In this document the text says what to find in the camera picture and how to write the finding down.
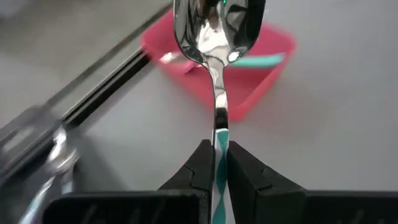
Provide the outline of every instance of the black plastic holder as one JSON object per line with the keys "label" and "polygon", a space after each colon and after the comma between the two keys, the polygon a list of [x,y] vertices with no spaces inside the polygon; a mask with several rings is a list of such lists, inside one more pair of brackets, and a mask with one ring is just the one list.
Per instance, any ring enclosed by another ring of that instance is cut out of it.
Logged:
{"label": "black plastic holder", "polygon": [[[234,141],[229,143],[227,161],[237,224],[398,223],[398,192],[306,190]],[[158,191],[69,194],[47,208],[44,223],[83,223],[81,219],[87,218],[93,207],[102,223],[210,223],[214,166],[211,143],[202,140]],[[113,215],[104,216],[99,211]]]}

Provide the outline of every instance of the pink plastic tray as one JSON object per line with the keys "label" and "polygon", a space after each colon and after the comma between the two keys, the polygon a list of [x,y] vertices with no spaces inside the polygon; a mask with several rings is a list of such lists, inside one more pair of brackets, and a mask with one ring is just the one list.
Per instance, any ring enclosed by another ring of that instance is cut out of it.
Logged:
{"label": "pink plastic tray", "polygon": [[[164,64],[159,59],[168,52],[179,52],[173,32],[172,10],[160,18],[142,36],[142,46],[163,70],[177,83],[193,94],[206,107],[213,110],[213,89],[210,75],[203,67],[195,67],[189,73],[178,64]],[[227,67],[224,82],[228,96],[228,118],[239,121],[251,111],[267,90],[278,79],[295,49],[293,38],[278,29],[263,24],[259,39],[248,55],[272,55],[285,53],[282,63],[272,68]]]}

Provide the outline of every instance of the teal and white striped pattern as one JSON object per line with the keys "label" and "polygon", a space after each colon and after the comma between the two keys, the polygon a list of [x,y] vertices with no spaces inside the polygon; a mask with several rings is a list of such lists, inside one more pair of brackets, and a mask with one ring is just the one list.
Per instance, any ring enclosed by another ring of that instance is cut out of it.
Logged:
{"label": "teal and white striped pattern", "polygon": [[226,128],[215,130],[215,180],[213,182],[212,224],[226,223],[224,192],[227,184],[226,154],[229,147],[229,131]]}

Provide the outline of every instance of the pink container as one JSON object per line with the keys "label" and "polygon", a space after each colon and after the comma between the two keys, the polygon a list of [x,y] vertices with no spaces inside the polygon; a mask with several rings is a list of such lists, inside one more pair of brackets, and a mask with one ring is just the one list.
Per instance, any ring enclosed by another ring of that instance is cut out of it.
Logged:
{"label": "pink container", "polygon": [[[170,10],[142,36],[142,46],[152,60],[155,60],[178,84],[193,94],[206,107],[213,110],[213,87],[208,71],[195,67],[184,73],[183,65],[165,64],[159,59],[168,52],[180,52],[173,32],[173,12]],[[295,49],[291,36],[263,24],[258,41],[247,55],[272,55],[285,53],[282,63],[272,68],[227,67],[224,82],[228,96],[228,118],[239,121],[251,111],[267,90],[275,83]]]}

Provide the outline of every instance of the metal spoon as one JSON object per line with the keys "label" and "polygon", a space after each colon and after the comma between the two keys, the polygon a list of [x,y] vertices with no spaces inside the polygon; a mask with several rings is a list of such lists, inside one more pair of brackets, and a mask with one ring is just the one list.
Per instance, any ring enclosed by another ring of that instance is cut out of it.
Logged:
{"label": "metal spoon", "polygon": [[19,220],[20,224],[41,223],[41,216],[46,206],[61,194],[73,190],[72,170],[80,157],[79,153],[75,148],[70,149],[67,146],[67,133],[63,128],[54,133],[53,141],[54,147],[44,164],[49,179],[36,193],[27,211]]}
{"label": "metal spoon", "polygon": [[206,67],[213,82],[216,154],[212,223],[225,223],[226,153],[229,146],[225,66],[241,58],[258,38],[265,0],[174,0],[174,34],[181,52]]}

